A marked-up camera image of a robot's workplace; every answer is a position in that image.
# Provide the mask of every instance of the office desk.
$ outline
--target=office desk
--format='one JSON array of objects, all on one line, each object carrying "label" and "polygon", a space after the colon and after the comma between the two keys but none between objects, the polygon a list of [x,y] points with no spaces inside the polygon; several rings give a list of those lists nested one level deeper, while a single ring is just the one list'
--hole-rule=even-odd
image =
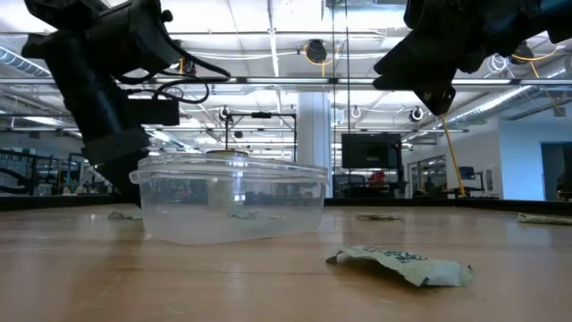
[{"label": "office desk", "polygon": [[[318,233],[184,246],[108,221],[127,206],[0,213],[1,321],[569,321],[570,227],[464,208],[327,208]],[[363,222],[360,212],[401,212]],[[462,288],[418,289],[340,245],[470,264]]]}]

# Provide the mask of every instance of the ceiling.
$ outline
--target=ceiling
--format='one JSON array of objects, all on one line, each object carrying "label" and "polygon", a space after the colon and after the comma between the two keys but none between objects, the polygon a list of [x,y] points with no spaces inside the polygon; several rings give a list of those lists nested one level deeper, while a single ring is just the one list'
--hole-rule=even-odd
[{"label": "ceiling", "polygon": [[[121,0],[105,0],[109,5],[122,3]],[[404,1],[395,0],[395,4]],[[164,9],[171,10],[174,21],[167,24],[172,38],[183,41],[186,50],[201,57],[211,64],[216,64],[229,71],[233,77],[338,77],[338,78],[374,78],[374,64],[398,44],[408,33],[403,22],[404,6],[371,6],[366,9],[349,8],[348,19],[345,14],[334,13],[326,9],[324,17],[320,0],[163,0]],[[22,0],[3,0],[0,4],[0,47],[19,54],[29,32],[49,32],[54,29],[31,16]],[[271,35],[273,26],[275,36]],[[321,39],[332,61],[326,66],[314,65],[306,59],[303,48],[310,39]],[[549,54],[554,45],[546,35],[539,35],[528,40],[528,45],[538,55]],[[560,59],[568,42],[559,44],[559,52],[541,62],[539,68]],[[42,61],[34,61],[44,66]],[[485,62],[480,70],[471,75],[459,72],[456,78],[509,78],[510,72],[516,77],[534,77],[528,66],[507,64],[501,72],[494,71],[491,61]],[[199,76],[210,76],[207,71],[198,70]],[[29,77],[18,70],[0,64],[0,77]],[[59,91],[52,85],[20,84],[8,87],[12,97],[24,97],[31,100],[29,108],[36,108],[42,103],[44,112],[65,113]],[[187,86],[186,95],[202,96],[200,86]],[[505,90],[495,87],[458,89],[451,111],[494,91]],[[409,112],[417,106],[423,106],[411,92],[382,92],[367,86],[350,88],[338,86],[335,90],[328,86],[304,87],[286,86],[252,86],[239,84],[220,84],[214,94],[201,106],[181,104],[184,117],[181,123],[187,127],[217,127],[218,113],[222,106],[232,112],[272,111],[296,113],[298,93],[300,91],[328,91],[329,99],[336,110],[339,126],[347,128],[348,107],[363,109],[361,117],[350,117],[350,126],[356,128],[415,128],[408,118]],[[3,107],[6,113],[20,112]],[[61,120],[71,126],[71,120]],[[249,128],[284,128],[282,132],[249,133],[245,132],[240,142],[292,142],[293,133],[280,119],[255,120],[245,118],[237,125]],[[204,133],[198,131],[177,131],[169,135],[172,139],[193,148],[220,148],[218,139],[223,133]],[[156,147],[175,148],[170,143],[154,140]],[[255,153],[269,157],[290,158],[287,148],[276,145],[260,145]]]}]

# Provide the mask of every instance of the computer monitor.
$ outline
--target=computer monitor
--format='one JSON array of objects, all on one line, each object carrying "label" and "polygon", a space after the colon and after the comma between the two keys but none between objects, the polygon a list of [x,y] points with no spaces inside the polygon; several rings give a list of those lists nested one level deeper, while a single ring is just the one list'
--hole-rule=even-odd
[{"label": "computer monitor", "polygon": [[341,166],[345,169],[401,168],[401,135],[342,134]]},{"label": "computer monitor", "polygon": [[460,166],[458,172],[461,174],[462,180],[474,180],[475,169],[472,166]]}]

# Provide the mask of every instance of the wooden tabletop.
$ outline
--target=wooden tabletop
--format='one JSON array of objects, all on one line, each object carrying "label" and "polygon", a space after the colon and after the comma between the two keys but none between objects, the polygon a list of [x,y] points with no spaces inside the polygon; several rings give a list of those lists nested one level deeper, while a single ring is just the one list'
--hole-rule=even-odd
[{"label": "wooden tabletop", "polygon": [[[206,246],[109,221],[129,206],[0,213],[0,321],[569,321],[572,227],[465,208],[327,208],[317,233]],[[403,222],[363,222],[361,212]],[[341,245],[471,265],[416,288]]]}]

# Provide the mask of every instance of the container lid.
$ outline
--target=container lid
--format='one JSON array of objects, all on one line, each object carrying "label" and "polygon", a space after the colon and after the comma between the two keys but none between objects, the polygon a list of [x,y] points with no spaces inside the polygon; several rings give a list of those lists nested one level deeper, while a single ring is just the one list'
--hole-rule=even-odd
[{"label": "container lid", "polygon": [[308,177],[326,184],[329,182],[327,169],[321,166],[218,154],[180,153],[146,157],[139,160],[138,167],[139,170],[130,174],[133,183],[139,183],[139,174],[143,173],[185,174],[197,171],[206,175],[237,172],[243,174],[275,174]]}]

